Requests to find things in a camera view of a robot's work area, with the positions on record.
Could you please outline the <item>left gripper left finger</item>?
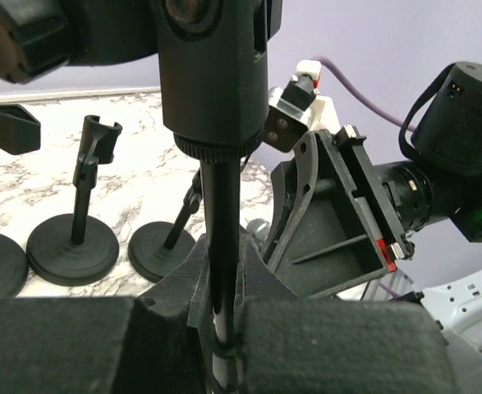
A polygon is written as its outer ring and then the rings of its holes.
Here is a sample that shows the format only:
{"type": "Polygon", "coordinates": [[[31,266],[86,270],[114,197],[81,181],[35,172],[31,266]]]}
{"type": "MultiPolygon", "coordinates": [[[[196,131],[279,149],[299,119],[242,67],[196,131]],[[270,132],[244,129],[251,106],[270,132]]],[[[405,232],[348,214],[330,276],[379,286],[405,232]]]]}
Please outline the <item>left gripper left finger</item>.
{"type": "Polygon", "coordinates": [[[0,299],[0,393],[205,393],[188,323],[204,241],[140,297],[0,299]]]}

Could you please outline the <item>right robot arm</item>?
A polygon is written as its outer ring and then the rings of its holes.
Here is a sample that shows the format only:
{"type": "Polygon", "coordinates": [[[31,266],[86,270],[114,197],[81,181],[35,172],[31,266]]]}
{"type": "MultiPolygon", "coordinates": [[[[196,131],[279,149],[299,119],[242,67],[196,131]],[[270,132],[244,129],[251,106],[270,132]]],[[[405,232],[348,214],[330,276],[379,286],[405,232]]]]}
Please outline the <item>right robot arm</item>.
{"type": "Polygon", "coordinates": [[[353,126],[307,131],[279,148],[264,262],[296,295],[324,298],[383,277],[410,259],[408,236],[450,220],[482,243],[482,64],[444,68],[403,121],[403,160],[374,165],[353,126]]]}

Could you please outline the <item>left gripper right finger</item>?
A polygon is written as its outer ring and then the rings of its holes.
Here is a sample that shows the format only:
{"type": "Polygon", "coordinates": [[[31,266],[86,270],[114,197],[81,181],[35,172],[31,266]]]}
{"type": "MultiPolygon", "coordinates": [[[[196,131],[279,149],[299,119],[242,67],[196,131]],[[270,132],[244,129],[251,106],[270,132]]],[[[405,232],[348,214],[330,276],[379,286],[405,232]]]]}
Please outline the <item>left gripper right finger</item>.
{"type": "Polygon", "coordinates": [[[401,301],[300,299],[240,240],[236,358],[244,393],[457,393],[438,324],[401,301]]]}

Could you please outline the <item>black tripod mic stand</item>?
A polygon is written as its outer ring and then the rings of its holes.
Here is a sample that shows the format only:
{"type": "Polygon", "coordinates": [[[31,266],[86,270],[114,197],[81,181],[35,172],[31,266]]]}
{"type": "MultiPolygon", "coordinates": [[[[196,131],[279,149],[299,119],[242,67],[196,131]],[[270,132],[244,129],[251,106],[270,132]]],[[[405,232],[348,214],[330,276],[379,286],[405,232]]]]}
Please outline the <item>black tripod mic stand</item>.
{"type": "Polygon", "coordinates": [[[62,66],[158,56],[163,123],[200,162],[214,333],[198,334],[208,386],[236,389],[234,302],[241,159],[269,111],[267,42],[279,1],[0,1],[0,79],[26,84],[62,66]]]}

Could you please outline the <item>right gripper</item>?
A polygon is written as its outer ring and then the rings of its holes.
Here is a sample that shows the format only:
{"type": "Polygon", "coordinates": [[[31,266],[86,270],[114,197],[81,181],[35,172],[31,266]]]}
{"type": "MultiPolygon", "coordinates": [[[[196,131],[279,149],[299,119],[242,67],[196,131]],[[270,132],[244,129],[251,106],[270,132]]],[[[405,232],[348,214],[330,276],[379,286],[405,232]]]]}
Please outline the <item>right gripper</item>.
{"type": "Polygon", "coordinates": [[[297,296],[322,298],[396,271],[414,247],[351,125],[305,134],[272,175],[269,269],[297,296]]]}

